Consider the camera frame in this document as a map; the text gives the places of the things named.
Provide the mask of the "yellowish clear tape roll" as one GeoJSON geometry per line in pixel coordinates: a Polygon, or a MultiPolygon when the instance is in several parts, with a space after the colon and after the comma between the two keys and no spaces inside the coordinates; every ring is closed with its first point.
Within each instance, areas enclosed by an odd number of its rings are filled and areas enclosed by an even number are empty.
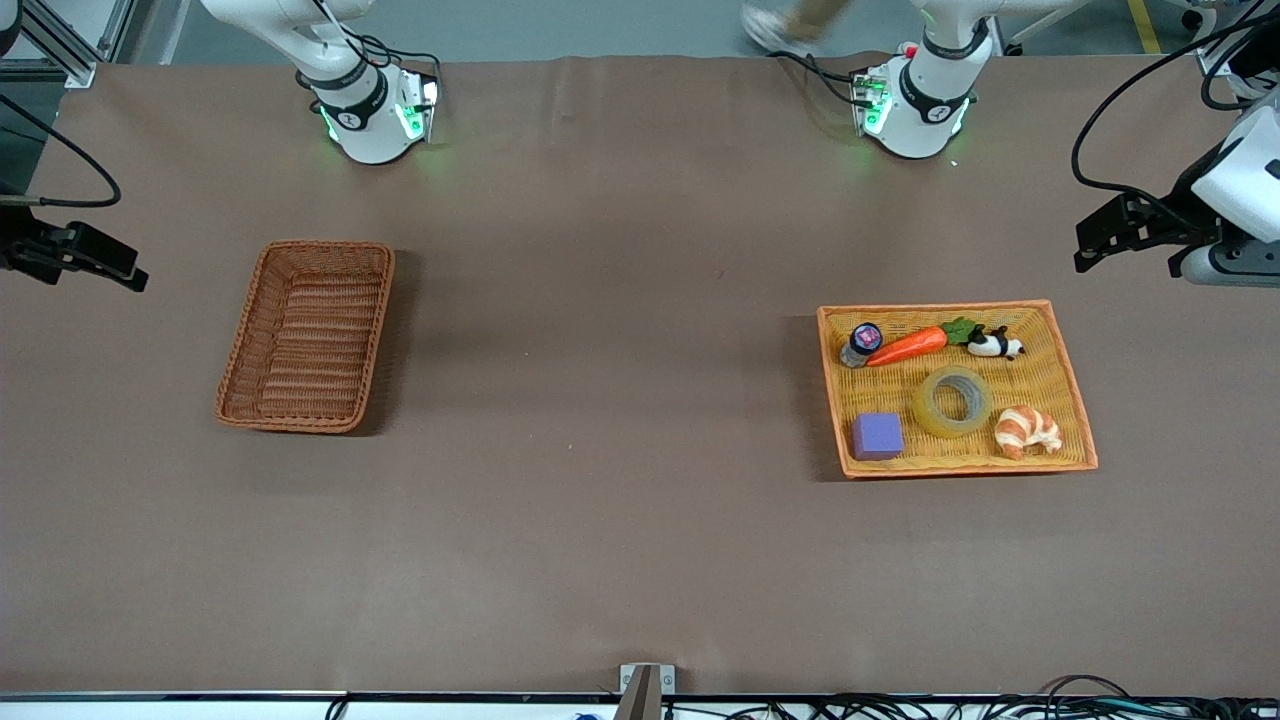
{"type": "Polygon", "coordinates": [[[920,428],[942,439],[955,439],[983,427],[995,409],[993,391],[977,372],[947,365],[932,372],[914,391],[911,411],[920,428]],[[955,389],[963,400],[965,414],[948,416],[937,401],[940,388],[955,389]]]}

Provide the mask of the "brown wicker basket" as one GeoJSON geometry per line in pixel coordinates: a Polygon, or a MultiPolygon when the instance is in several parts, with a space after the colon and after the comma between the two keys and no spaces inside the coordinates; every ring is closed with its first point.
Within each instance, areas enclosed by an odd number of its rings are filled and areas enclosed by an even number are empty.
{"type": "Polygon", "coordinates": [[[218,386],[218,421],[302,434],[355,430],[369,406],[394,275],[396,252],[385,243],[268,243],[218,386]]]}

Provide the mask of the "orange wicker tray basket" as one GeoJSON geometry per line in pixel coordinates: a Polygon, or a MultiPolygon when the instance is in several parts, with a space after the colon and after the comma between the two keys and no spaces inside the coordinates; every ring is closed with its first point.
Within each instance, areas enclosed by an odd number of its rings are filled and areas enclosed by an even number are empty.
{"type": "Polygon", "coordinates": [[[827,414],[832,424],[841,471],[850,480],[998,474],[1089,471],[1100,465],[1089,418],[1083,404],[1053,305],[1047,299],[969,304],[828,305],[818,307],[818,337],[826,382],[827,414]],[[928,327],[966,318],[986,331],[1006,327],[1007,337],[1027,346],[1015,360],[978,357],[957,346],[886,366],[851,369],[840,359],[854,328],[878,325],[887,341],[928,327]],[[942,437],[920,421],[913,401],[941,368],[964,366],[989,387],[989,418],[965,434],[942,437]],[[1007,407],[1025,405],[1051,416],[1062,447],[1043,445],[1009,457],[995,439],[996,418],[1007,407]],[[854,424],[860,415],[899,416],[902,452],[886,460],[854,455],[854,424]]]}

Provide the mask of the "black white panda toy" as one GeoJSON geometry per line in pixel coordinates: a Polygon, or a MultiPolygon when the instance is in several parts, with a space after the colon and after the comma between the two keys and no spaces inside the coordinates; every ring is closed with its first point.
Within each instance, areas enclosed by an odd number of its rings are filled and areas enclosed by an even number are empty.
{"type": "Polygon", "coordinates": [[[987,328],[983,324],[977,324],[963,346],[973,356],[1004,357],[1009,361],[1027,352],[1020,340],[1009,336],[1006,325],[987,328]]]}

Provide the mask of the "toy croissant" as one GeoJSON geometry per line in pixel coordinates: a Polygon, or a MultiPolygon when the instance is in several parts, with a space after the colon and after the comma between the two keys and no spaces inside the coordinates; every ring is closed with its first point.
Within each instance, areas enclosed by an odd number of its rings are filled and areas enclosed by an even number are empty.
{"type": "Polygon", "coordinates": [[[1047,454],[1056,454],[1064,446],[1057,421],[1047,413],[1027,405],[1001,411],[995,423],[995,443],[1011,460],[1023,460],[1030,446],[1041,446],[1047,454]]]}

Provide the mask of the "orange toy carrot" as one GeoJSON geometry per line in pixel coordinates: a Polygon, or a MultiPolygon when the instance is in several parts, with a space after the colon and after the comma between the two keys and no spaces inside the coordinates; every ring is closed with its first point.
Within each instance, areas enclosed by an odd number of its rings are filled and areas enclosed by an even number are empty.
{"type": "Polygon", "coordinates": [[[865,363],[867,368],[886,366],[904,363],[914,357],[941,352],[952,346],[965,345],[979,324],[965,316],[951,322],[928,325],[902,336],[876,350],[865,363]]]}

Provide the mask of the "small bottle purple cap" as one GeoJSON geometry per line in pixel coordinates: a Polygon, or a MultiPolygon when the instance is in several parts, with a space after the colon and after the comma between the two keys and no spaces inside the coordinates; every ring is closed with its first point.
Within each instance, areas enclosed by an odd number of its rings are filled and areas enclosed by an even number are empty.
{"type": "Polygon", "coordinates": [[[838,360],[844,366],[850,369],[863,368],[881,348],[882,343],[883,334],[877,324],[858,324],[845,340],[838,352],[838,360]]]}

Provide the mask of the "purple foam cube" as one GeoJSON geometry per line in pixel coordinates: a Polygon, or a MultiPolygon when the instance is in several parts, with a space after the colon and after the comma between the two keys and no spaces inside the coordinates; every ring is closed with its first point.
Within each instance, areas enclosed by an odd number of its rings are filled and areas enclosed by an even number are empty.
{"type": "Polygon", "coordinates": [[[886,461],[905,452],[905,434],[897,413],[859,413],[850,425],[851,455],[860,462],[886,461]]]}

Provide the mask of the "person's white shoe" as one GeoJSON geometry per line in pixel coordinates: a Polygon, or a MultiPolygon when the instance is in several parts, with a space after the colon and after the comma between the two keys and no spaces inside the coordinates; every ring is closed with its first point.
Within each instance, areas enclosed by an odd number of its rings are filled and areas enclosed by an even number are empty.
{"type": "Polygon", "coordinates": [[[786,8],[745,3],[740,23],[746,37],[765,53],[810,53],[855,0],[795,0],[786,8]]]}

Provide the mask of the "aluminium frame profile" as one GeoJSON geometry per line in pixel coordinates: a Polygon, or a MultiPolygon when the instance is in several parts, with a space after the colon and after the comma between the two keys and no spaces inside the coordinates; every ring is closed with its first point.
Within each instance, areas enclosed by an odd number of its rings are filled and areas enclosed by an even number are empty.
{"type": "Polygon", "coordinates": [[[0,79],[88,88],[115,61],[140,0],[0,0],[0,79]]]}

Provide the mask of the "metal table bracket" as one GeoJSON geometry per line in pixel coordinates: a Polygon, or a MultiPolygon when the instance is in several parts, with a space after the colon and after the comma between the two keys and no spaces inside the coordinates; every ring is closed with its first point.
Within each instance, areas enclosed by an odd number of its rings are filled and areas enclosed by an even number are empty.
{"type": "Polygon", "coordinates": [[[671,720],[667,697],[676,692],[673,664],[620,666],[620,702],[613,720],[671,720]]]}

